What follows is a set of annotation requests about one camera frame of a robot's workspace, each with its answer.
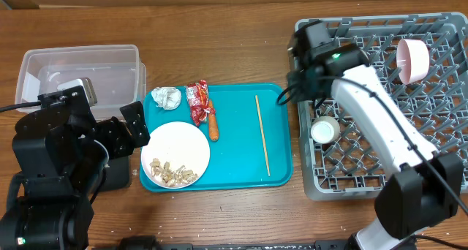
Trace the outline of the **small white cup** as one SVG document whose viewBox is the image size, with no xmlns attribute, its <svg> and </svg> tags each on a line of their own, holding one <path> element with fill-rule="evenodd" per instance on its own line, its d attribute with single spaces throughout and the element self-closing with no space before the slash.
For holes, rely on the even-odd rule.
<svg viewBox="0 0 468 250">
<path fill-rule="evenodd" d="M 314 119 L 310 129 L 310 135 L 316 143 L 328 144 L 339 137 L 339 122 L 330 116 L 320 116 Z"/>
</svg>

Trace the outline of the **wooden chopstick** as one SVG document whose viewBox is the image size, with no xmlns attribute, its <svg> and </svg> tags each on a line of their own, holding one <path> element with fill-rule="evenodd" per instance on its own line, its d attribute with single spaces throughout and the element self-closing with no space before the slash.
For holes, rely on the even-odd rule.
<svg viewBox="0 0 468 250">
<path fill-rule="evenodd" d="M 271 171 L 270 171 L 270 165 L 269 165 L 269 160 L 268 160 L 268 149 L 266 146 L 266 141 L 265 141 L 265 134 L 264 134 L 264 128 L 263 128 L 263 119 L 261 115 L 261 109 L 260 109 L 260 101 L 258 95 L 255 95 L 255 102 L 256 102 L 256 107 L 257 107 L 257 115 L 258 115 L 258 121 L 260 125 L 260 134 L 263 142 L 263 152 L 264 152 L 264 157 L 265 157 L 265 165 L 267 169 L 267 174 L 268 177 L 271 176 Z"/>
</svg>

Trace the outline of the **pink white bowl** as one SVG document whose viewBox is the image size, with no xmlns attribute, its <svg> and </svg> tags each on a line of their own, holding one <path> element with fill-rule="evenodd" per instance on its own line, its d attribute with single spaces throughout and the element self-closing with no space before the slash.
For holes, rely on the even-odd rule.
<svg viewBox="0 0 468 250">
<path fill-rule="evenodd" d="M 396 65 L 404 85 L 424 79 L 429 71 L 429 50 L 424 41 L 401 39 L 396 50 Z"/>
</svg>

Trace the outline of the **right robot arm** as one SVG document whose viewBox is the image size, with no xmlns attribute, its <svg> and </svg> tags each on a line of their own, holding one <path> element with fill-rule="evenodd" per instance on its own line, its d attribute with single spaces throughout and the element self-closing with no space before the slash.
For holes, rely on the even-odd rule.
<svg viewBox="0 0 468 250">
<path fill-rule="evenodd" d="M 337 101 L 377 152 L 388 178 L 374 201 L 376 219 L 351 235 L 344 249 L 414 249 L 427 227 L 467 209 L 460 198 L 462 160 L 438 151 L 406 119 L 356 44 L 338 46 L 316 20 L 298 28 L 289 52 L 298 68 L 287 75 L 288 99 Z"/>
</svg>

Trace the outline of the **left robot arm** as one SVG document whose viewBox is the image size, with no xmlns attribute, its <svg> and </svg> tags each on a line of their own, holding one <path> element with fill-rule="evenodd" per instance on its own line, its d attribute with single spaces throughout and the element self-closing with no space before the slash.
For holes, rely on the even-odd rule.
<svg viewBox="0 0 468 250">
<path fill-rule="evenodd" d="M 10 182 L 1 248 L 86 249 L 105 165 L 150 140 L 143 104 L 121 107 L 122 120 L 96 121 L 82 86 L 42 94 L 35 104 L 15 125 L 21 171 Z"/>
</svg>

